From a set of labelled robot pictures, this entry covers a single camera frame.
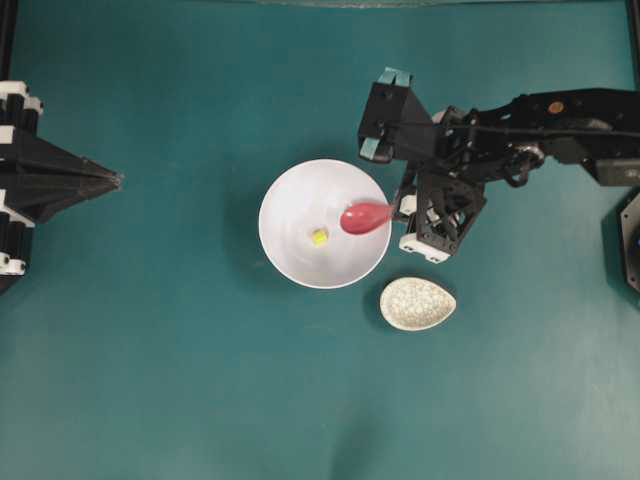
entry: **pink spoon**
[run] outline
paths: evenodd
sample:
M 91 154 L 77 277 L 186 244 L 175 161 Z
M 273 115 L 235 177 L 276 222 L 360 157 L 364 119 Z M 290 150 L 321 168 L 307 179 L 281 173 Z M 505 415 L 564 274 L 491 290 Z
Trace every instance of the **pink spoon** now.
M 384 225 L 393 215 L 393 207 L 384 203 L 356 203 L 340 216 L 340 226 L 352 235 L 363 235 Z

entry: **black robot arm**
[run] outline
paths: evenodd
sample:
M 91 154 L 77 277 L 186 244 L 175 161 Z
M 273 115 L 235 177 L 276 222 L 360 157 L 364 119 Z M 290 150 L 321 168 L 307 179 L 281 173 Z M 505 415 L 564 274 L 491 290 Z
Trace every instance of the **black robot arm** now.
M 373 84 L 358 131 L 360 156 L 407 162 L 395 219 L 400 247 L 446 260 L 486 203 L 487 182 L 524 186 L 545 158 L 580 165 L 600 185 L 640 185 L 640 94 L 590 89 L 522 95 L 503 107 L 432 118 L 411 76 L 387 69 Z

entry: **small yellow cube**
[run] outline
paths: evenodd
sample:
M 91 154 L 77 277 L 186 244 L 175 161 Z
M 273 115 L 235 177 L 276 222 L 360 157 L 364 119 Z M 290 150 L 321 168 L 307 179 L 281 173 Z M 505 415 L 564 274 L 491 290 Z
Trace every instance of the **small yellow cube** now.
M 324 247 L 329 241 L 329 232 L 326 228 L 318 228 L 311 234 L 311 241 L 316 247 Z

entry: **table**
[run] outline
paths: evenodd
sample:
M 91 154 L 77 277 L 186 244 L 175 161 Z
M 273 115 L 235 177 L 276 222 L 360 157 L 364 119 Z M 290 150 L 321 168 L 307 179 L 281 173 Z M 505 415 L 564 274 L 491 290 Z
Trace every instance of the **table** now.
M 268 263 L 260 200 L 357 159 L 385 66 L 432 112 L 525 92 L 634 88 L 623 2 L 341 10 L 206 1 L 21 4 L 12 73 L 39 132 L 126 175 L 39 227 L 0 301 L 7 479 L 636 479 L 640 318 L 613 212 L 627 189 L 548 162 L 491 185 L 459 254 L 390 248 L 361 282 L 304 289 Z M 394 231 L 393 244 L 400 228 Z M 398 276 L 458 309 L 406 334 Z

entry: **white bowl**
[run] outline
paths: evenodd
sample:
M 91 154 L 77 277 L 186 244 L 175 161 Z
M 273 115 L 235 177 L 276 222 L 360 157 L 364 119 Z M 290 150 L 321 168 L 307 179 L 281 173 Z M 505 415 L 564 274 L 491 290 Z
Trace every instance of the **white bowl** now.
M 342 212 L 363 201 L 387 203 L 378 184 L 359 168 L 327 159 L 296 165 L 273 182 L 262 201 L 262 248 L 280 273 L 305 287 L 357 282 L 380 262 L 391 237 L 390 222 L 365 235 L 340 228 Z M 311 239 L 318 229 L 328 232 L 324 246 Z

